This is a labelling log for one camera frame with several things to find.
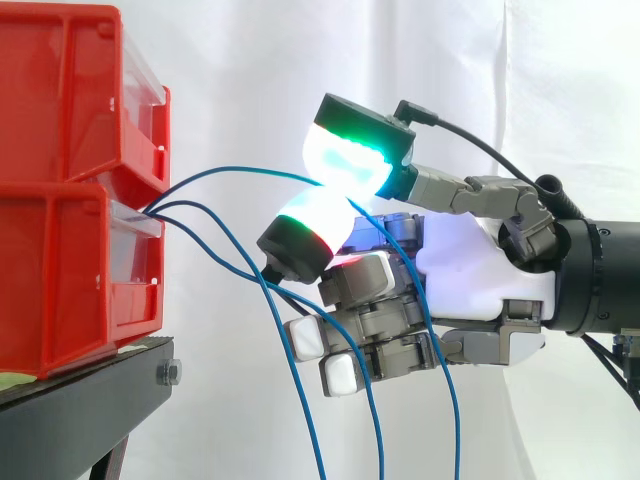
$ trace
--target stacked red bins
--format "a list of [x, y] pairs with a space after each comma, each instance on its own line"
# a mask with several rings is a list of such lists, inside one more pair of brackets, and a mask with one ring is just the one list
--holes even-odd
[[169, 91], [109, 6], [0, 2], [0, 372], [162, 326]]

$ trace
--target blue cable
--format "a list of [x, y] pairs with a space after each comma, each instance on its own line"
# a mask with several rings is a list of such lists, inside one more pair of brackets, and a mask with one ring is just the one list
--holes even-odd
[[[198, 202], [192, 202], [189, 200], [178, 200], [178, 201], [174, 201], [174, 202], [168, 202], [166, 204], [163, 204], [157, 208], [155, 208], [153, 211], [149, 212], [149, 215], [155, 218], [158, 218], [160, 220], [163, 220], [167, 223], [170, 223], [178, 228], [180, 228], [182, 231], [184, 231], [187, 235], [189, 235], [193, 240], [195, 240], [198, 245], [205, 251], [207, 252], [207, 254], [214, 260], [216, 261], [218, 264], [222, 265], [224, 268], [226, 268], [227, 270], [229, 270], [230, 272], [246, 279], [252, 282], [258, 282], [259, 281], [259, 277], [256, 276], [251, 276], [250, 274], [243, 272], [242, 270], [234, 267], [233, 265], [231, 265], [229, 262], [227, 262], [226, 260], [224, 260], [223, 258], [219, 257], [193, 230], [191, 230], [189, 227], [187, 227], [186, 225], [178, 222], [177, 220], [174, 220], [172, 218], [166, 217], [164, 215], [159, 215], [158, 212], [165, 210], [167, 208], [171, 208], [171, 207], [176, 207], [176, 206], [190, 206], [190, 207], [194, 207], [194, 208], [198, 208], [200, 210], [202, 210], [203, 212], [205, 212], [207, 215], [209, 215], [217, 224], [218, 226], [222, 229], [222, 231], [225, 233], [225, 235], [229, 238], [229, 240], [231, 241], [231, 243], [233, 243], [233, 245], [236, 247], [236, 249], [240, 252], [240, 254], [243, 256], [243, 258], [245, 258], [245, 260], [248, 257], [248, 254], [246, 252], [246, 250], [242, 247], [242, 245], [240, 244], [240, 242], [236, 239], [236, 237], [233, 235], [233, 233], [231, 232], [231, 230], [229, 230], [229, 228], [225, 225], [225, 223], [222, 221], [222, 219], [220, 217], [218, 217], [210, 208], [206, 207], [205, 205], [202, 205]], [[380, 480], [384, 480], [384, 446], [383, 446], [383, 441], [382, 441], [382, 429], [380, 427], [380, 419], [378, 417], [378, 411], [376, 409], [376, 404], [375, 404], [375, 400], [373, 397], [373, 389], [371, 388], [371, 377], [369, 376], [369, 372], [367, 370], [367, 365], [366, 365], [366, 360], [364, 358], [364, 355], [362, 355], [362, 352], [360, 351], [358, 345], [356, 344], [355, 340], [351, 337], [351, 335], [349, 335], [349, 332], [347, 332], [347, 330], [340, 325], [340, 323], [338, 323], [331, 315], [329, 315], [322, 307], [316, 305], [315, 303], [307, 300], [304, 297], [301, 297], [300, 295], [291, 292], [285, 288], [280, 287], [279, 285], [275, 285], [269, 282], [265, 282], [266, 285], [271, 289], [274, 290], [275, 292], [278, 292], [280, 294], [286, 295], [290, 298], [293, 298], [294, 300], [306, 305], [307, 307], [311, 308], [312, 310], [314, 310], [318, 315], [322, 316], [322, 318], [329, 323], [333, 328], [335, 328], [340, 335], [342, 335], [342, 337], [347, 341], [347, 343], [349, 344], [349, 346], [351, 347], [351, 349], [353, 350], [353, 352], [356, 355], [356, 359], [358, 361], [358, 365], [360, 367], [360, 370], [362, 372], [362, 377], [364, 379], [364, 385], [365, 385], [365, 390], [367, 392], [367, 400], [369, 402], [369, 410], [371, 411], [371, 418], [373, 420], [373, 427], [376, 433], [376, 442], [377, 442], [377, 446], [378, 446], [378, 470], [379, 470], [379, 478]], [[284, 341], [283, 341], [283, 345], [285, 345], [286, 342], [286, 346], [285, 346], [285, 350], [289, 350], [290, 351], [290, 345], [288, 343], [288, 339], [285, 337]], [[298, 392], [302, 397], [304, 397], [304, 392]], [[309, 415], [309, 420], [311, 421], [311, 424], [309, 425], [309, 433], [312, 436], [315, 436], [315, 430], [313, 430], [312, 433], [312, 429], [313, 429], [313, 420], [311, 420], [311, 416]]]
[[[310, 178], [303, 177], [301, 175], [296, 175], [293, 173], [281, 172], [278, 170], [270, 170], [265, 168], [256, 168], [256, 167], [243, 167], [243, 166], [226, 166], [226, 167], [217, 167], [209, 170], [205, 170], [203, 172], [192, 175], [191, 177], [182, 180], [177, 183], [169, 190], [160, 195], [154, 202], [152, 202], [147, 208], [145, 208], [144, 213], [148, 213], [155, 205], [161, 202], [164, 198], [169, 196], [171, 193], [175, 192], [179, 188], [184, 187], [185, 185], [199, 179], [205, 177], [207, 175], [213, 175], [215, 173], [222, 172], [245, 172], [245, 173], [260, 173], [265, 175], [272, 175], [276, 177], [290, 178], [293, 180], [298, 180], [304, 183], [308, 183], [310, 185], [321, 185], [319, 182], [312, 180]], [[351, 201], [351, 205], [355, 208], [362, 216], [364, 216], [384, 237], [387, 241], [396, 249], [404, 263], [407, 265], [407, 269], [409, 270], [409, 275], [413, 280], [416, 290], [418, 291], [418, 296], [420, 298], [420, 304], [422, 306], [422, 310], [424, 313], [424, 323], [429, 331], [429, 336], [431, 337], [431, 341], [433, 343], [436, 356], [440, 361], [440, 365], [442, 367], [442, 371], [444, 372], [445, 378], [447, 380], [447, 385], [449, 387], [449, 393], [451, 395], [451, 403], [453, 404], [453, 414], [454, 414], [454, 422], [455, 422], [455, 480], [460, 480], [460, 410], [458, 406], [458, 397], [456, 395], [455, 386], [453, 385], [453, 379], [451, 378], [451, 373], [449, 372], [449, 368], [446, 364], [446, 360], [444, 355], [442, 354], [442, 350], [440, 349], [440, 345], [438, 344], [438, 337], [433, 330], [433, 323], [431, 321], [431, 314], [429, 312], [429, 305], [427, 302], [427, 296], [424, 292], [423, 288], [420, 288], [420, 276], [411, 262], [411, 259], [406, 254], [404, 249], [396, 242], [396, 240], [391, 236], [391, 234], [381, 225], [376, 222], [371, 215], [369, 215], [362, 207], [357, 205], [355, 202]]]
[[427, 302], [427, 295], [422, 288], [422, 283], [420, 282], [420, 276], [418, 275], [418, 271], [416, 267], [413, 265], [413, 262], [404, 251], [404, 249], [396, 242], [396, 239], [391, 236], [391, 234], [382, 227], [375, 219], [369, 215], [366, 210], [360, 207], [355, 202], [349, 200], [353, 208], [355, 208], [360, 215], [369, 220], [369, 223], [373, 225], [380, 233], [382, 233], [387, 241], [391, 244], [391, 246], [400, 254], [400, 257], [404, 261], [407, 269], [409, 270], [409, 275], [411, 275], [411, 280], [413, 280], [413, 284], [416, 286], [416, 290], [418, 291], [418, 296], [420, 297], [420, 304], [422, 305], [422, 311], [424, 313], [424, 323], [427, 326], [427, 330], [429, 331], [429, 336], [431, 337], [431, 343], [433, 343], [433, 347], [436, 351], [436, 356], [440, 361], [440, 366], [442, 367], [442, 371], [444, 372], [444, 376], [447, 379], [447, 385], [449, 386], [449, 393], [451, 394], [451, 403], [453, 404], [453, 417], [455, 424], [455, 441], [456, 441], [456, 453], [455, 453], [455, 472], [454, 478], [455, 480], [460, 480], [460, 407], [458, 406], [458, 396], [456, 395], [456, 389], [453, 385], [453, 379], [451, 378], [451, 372], [449, 372], [449, 367], [447, 366], [446, 359], [442, 354], [442, 350], [440, 349], [440, 344], [438, 343], [438, 336], [436, 332], [433, 330], [433, 322], [431, 321], [431, 312], [429, 311], [429, 304]]
[[[163, 206], [159, 207], [157, 210], [168, 208], [169, 206], [170, 206], [169, 204], [163, 205]], [[160, 218], [162, 220], [165, 220], [165, 221], [167, 221], [169, 223], [174, 223], [175, 222], [175, 221], [170, 221], [169, 218], [162, 217], [161, 215], [153, 215], [153, 214], [151, 214], [150, 216], [155, 216], [155, 217]], [[267, 299], [267, 303], [269, 304], [269, 309], [271, 310], [271, 313], [273, 315], [273, 319], [274, 319], [274, 321], [276, 323], [276, 327], [278, 329], [278, 335], [280, 336], [280, 341], [282, 342], [282, 346], [284, 347], [284, 351], [285, 351], [285, 354], [287, 356], [287, 363], [289, 364], [289, 369], [291, 370], [291, 375], [292, 375], [293, 381], [294, 381], [294, 383], [296, 385], [296, 390], [298, 391], [298, 396], [300, 397], [300, 403], [302, 404], [302, 410], [304, 411], [304, 417], [305, 417], [305, 420], [307, 421], [307, 428], [309, 429], [309, 436], [311, 437], [311, 443], [313, 445], [313, 453], [315, 454], [316, 464], [318, 466], [318, 474], [320, 475], [320, 478], [322, 480], [327, 480], [327, 475], [326, 475], [325, 470], [324, 470], [324, 463], [322, 462], [322, 453], [320, 452], [320, 445], [318, 443], [318, 436], [316, 434], [316, 429], [315, 429], [315, 426], [313, 424], [313, 418], [311, 417], [311, 409], [309, 408], [309, 403], [307, 402], [307, 397], [306, 397], [306, 395], [304, 393], [304, 388], [302, 386], [302, 381], [300, 380], [300, 375], [298, 374], [298, 369], [296, 367], [295, 358], [293, 356], [293, 351], [291, 350], [291, 345], [289, 344], [289, 340], [287, 338], [286, 331], [284, 329], [284, 326], [282, 325], [282, 320], [280, 318], [280, 313], [278, 312], [278, 307], [276, 306], [275, 302], [273, 301], [273, 297], [271, 296], [271, 292], [269, 292], [269, 290], [267, 288], [267, 283], [266, 283], [264, 277], [262, 276], [262, 274], [260, 273], [260, 269], [258, 268], [258, 266], [251, 259], [251, 257], [247, 253], [247, 251], [244, 248], [242, 248], [242, 246], [239, 243], [237, 243], [235, 238], [232, 238], [232, 237], [229, 237], [229, 238], [231, 239], [233, 244], [238, 249], [238, 252], [240, 252], [240, 255], [242, 255], [242, 258], [244, 258], [245, 262], [247, 262], [247, 265], [249, 265], [249, 267], [253, 271], [254, 277], [251, 277], [251, 278], [253, 279], [254, 282], [256, 282], [256, 283], [258, 283], [260, 285], [260, 288], [262, 289], [262, 292], [264, 293], [264, 296]]]

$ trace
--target robotic hand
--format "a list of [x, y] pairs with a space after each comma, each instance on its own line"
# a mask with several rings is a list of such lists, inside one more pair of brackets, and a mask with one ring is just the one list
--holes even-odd
[[[357, 341], [372, 380], [439, 365], [423, 331], [416, 289], [425, 288], [433, 323], [451, 328], [438, 339], [449, 364], [513, 365], [544, 346], [543, 327], [575, 336], [613, 333], [614, 351], [607, 353], [637, 391], [640, 224], [585, 219], [552, 176], [535, 184], [495, 176], [462, 180], [411, 165], [411, 121], [451, 127], [408, 102], [393, 117], [381, 117], [331, 95], [315, 121], [330, 134], [357, 132], [366, 148], [382, 138], [386, 146], [374, 152], [392, 168], [374, 192], [429, 211], [376, 217], [414, 259], [424, 285], [413, 284], [398, 255], [362, 218], [338, 252], [352, 256], [321, 274], [322, 300], [335, 306], [334, 317]], [[325, 167], [344, 170], [354, 158], [345, 151], [325, 154]], [[351, 167], [357, 181], [376, 178], [362, 173], [363, 164]], [[329, 183], [335, 173], [322, 178], [316, 169], [315, 176]], [[299, 361], [322, 358], [327, 396], [363, 387], [353, 352], [324, 320], [305, 316], [286, 328]]]

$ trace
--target screw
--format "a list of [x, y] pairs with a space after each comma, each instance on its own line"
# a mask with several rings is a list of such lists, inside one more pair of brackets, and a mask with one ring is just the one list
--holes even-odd
[[161, 385], [165, 385], [167, 387], [178, 385], [181, 378], [182, 362], [177, 358], [166, 360], [158, 368], [158, 380]]

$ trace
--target white wall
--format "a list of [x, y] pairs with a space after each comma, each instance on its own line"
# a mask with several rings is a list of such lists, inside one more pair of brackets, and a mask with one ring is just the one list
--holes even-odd
[[[507, 0], [506, 10], [502, 0], [114, 3], [153, 70], [172, 89], [174, 181], [224, 164], [304, 173], [304, 134], [322, 95], [330, 91], [382, 112], [407, 98], [498, 145], [504, 133], [506, 151], [519, 166], [531, 175], [559, 174], [594, 216], [619, 215], [627, 199], [628, 192], [614, 188], [624, 185], [635, 168], [628, 149], [637, 147], [637, 122], [625, 130], [624, 141], [609, 130], [600, 143], [596, 119], [602, 116], [595, 114], [604, 110], [637, 120], [637, 77], [611, 69], [636, 57], [609, 58], [622, 40], [600, 38], [594, 36], [597, 28], [581, 27], [577, 19], [585, 2], [564, 8], [573, 2]], [[553, 31], [546, 28], [550, 22], [555, 22]], [[563, 49], [568, 28], [575, 51], [582, 51], [585, 41], [610, 62], [592, 66], [591, 55], [583, 52], [580, 62], [568, 64], [575, 56]], [[554, 57], [549, 65], [541, 61], [557, 52], [566, 57]], [[582, 83], [584, 69], [601, 83]], [[615, 95], [603, 85], [613, 86]], [[607, 109], [611, 95], [613, 111]], [[564, 113], [548, 115], [547, 108], [558, 102]], [[494, 169], [481, 152], [446, 132], [420, 129], [418, 137], [419, 163], [461, 176]], [[585, 155], [591, 155], [591, 163]], [[605, 157], [617, 166], [597, 163]], [[585, 182], [608, 188], [585, 189]], [[206, 202], [260, 259], [254, 240], [299, 189], [282, 180], [229, 174], [177, 198]], [[627, 218], [635, 215], [632, 204], [625, 205]], [[377, 212], [402, 208], [377, 204]], [[240, 264], [205, 217], [188, 210], [176, 215]], [[300, 291], [316, 296], [310, 289]], [[302, 412], [259, 291], [230, 277], [181, 232], [169, 229], [165, 308], [162, 333], [176, 336], [183, 382], [170, 402], [132, 434], [122, 478], [315, 478]], [[375, 478], [375, 442], [364, 395], [325, 399], [316, 366], [300, 370], [329, 478]], [[463, 418], [462, 478], [533, 478], [502, 371], [459, 367], [453, 375]], [[552, 335], [547, 348], [510, 370], [507, 379], [538, 478], [595, 478], [596, 473], [634, 478], [629, 459], [638, 446], [637, 413], [582, 345]], [[442, 373], [412, 374], [374, 391], [387, 477], [451, 478], [453, 421]]]
[[[507, 7], [504, 153], [534, 178], [558, 175], [587, 216], [640, 221], [640, 6]], [[638, 478], [640, 415], [581, 340], [554, 332], [505, 376], [540, 480]]]

